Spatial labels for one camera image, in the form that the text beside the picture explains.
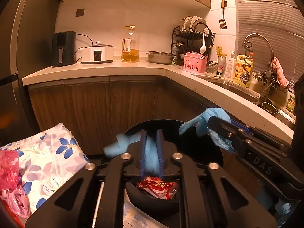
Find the triangular cutout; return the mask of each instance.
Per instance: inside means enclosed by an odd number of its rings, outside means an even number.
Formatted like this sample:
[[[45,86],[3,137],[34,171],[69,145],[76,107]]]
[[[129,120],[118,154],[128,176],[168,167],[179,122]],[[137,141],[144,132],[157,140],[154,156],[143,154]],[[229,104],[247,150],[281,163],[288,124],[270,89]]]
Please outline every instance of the triangular cutout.
[[[55,205],[65,210],[71,211],[73,209],[76,197],[80,190],[83,178],[78,178],[74,184],[69,187],[56,201]]]
[[[225,189],[230,207],[232,210],[238,210],[241,207],[247,206],[248,200],[225,178],[221,178],[222,185]]]

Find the window blind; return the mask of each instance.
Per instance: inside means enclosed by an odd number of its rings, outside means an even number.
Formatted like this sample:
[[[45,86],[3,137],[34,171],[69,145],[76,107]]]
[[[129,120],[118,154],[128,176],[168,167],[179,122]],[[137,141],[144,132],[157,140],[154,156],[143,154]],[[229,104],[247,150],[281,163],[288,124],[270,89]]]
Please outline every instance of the window blind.
[[[304,73],[304,18],[293,0],[238,0],[238,54],[244,54],[242,43],[250,33],[259,33],[268,39],[294,88]],[[252,38],[255,53],[253,71],[260,72],[270,62],[268,45]]]

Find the kitchen sink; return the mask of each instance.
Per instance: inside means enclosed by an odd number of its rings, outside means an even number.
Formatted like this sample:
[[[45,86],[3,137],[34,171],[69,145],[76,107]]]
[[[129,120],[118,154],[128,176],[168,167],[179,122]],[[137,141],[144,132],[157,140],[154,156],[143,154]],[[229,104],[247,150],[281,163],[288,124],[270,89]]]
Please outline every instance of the kitchen sink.
[[[235,93],[236,95],[241,96],[242,98],[252,102],[257,103],[259,101],[259,94],[248,89],[243,88],[240,85],[237,85],[231,81],[226,81],[222,78],[217,77],[209,77],[209,76],[201,76],[201,75],[195,75],[199,78],[202,78],[206,81],[209,81],[217,86],[220,86],[226,90],[229,90],[232,93]],[[285,125],[290,127],[292,130],[294,130],[295,120],[290,117],[288,114],[286,114],[284,111],[278,109],[278,113],[275,115],[277,119],[279,119],[281,122],[283,122]]]

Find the metal screw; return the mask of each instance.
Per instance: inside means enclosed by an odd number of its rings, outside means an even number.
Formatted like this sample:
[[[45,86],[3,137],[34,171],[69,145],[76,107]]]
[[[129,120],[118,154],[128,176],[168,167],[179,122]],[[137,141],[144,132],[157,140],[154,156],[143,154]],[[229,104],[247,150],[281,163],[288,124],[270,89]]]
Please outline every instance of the metal screw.
[[[129,153],[124,153],[124,154],[121,154],[121,158],[127,160],[127,159],[132,158],[132,155]]]
[[[181,153],[174,153],[174,154],[172,155],[172,157],[173,157],[174,159],[181,159],[181,158],[183,157],[183,155],[182,155]]]
[[[94,170],[95,169],[95,165],[93,163],[87,163],[85,168],[87,170]]]
[[[210,163],[208,166],[211,170],[217,170],[219,168],[218,163]]]

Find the countertop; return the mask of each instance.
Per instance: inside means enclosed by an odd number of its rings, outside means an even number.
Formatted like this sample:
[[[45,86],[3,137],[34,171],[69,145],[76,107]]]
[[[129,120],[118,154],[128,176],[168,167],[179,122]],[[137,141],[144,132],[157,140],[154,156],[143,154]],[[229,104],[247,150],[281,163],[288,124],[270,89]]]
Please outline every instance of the countertop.
[[[45,68],[24,77],[22,82],[23,85],[32,85],[73,78],[122,75],[165,76],[222,107],[247,125],[259,127],[291,144],[293,130],[276,117],[222,87],[194,76],[190,72],[183,71],[182,67],[178,65],[162,65],[146,61],[138,63],[114,61],[104,64],[73,64]]]

